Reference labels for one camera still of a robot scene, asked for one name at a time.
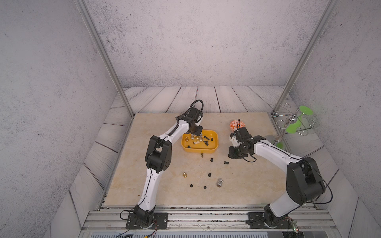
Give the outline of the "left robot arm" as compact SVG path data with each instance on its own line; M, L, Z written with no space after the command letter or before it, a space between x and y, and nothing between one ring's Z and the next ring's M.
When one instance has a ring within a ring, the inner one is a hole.
M153 223L160 180L171 164L173 144L184 134L199 136L202 133L203 108L204 102L195 100L184 113L175 117L176 123L170 129L150 138L145 155L146 180L142 196L129 214L131 227L149 228Z

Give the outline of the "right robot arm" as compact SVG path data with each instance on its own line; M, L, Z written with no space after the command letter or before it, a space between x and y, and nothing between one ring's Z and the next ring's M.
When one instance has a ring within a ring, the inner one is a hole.
M289 218L290 212L326 192L328 185L321 176L315 159L290 154L265 137L252 136L245 127L231 133L229 140L232 143L229 158L246 159L250 156L256 161L255 156L261 156L286 174L286 192L264 209L263 221L266 227L277 228Z

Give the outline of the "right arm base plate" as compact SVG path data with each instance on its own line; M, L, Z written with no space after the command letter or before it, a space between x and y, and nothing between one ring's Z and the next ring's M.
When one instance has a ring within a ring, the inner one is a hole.
M245 221L251 229L291 229L293 222L288 216L280 218L266 215L264 212L249 212Z

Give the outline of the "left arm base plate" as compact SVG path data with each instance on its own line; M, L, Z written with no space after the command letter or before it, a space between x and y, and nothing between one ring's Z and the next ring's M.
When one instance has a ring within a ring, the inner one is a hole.
M168 213L129 214L126 222L127 230L165 230L168 226Z

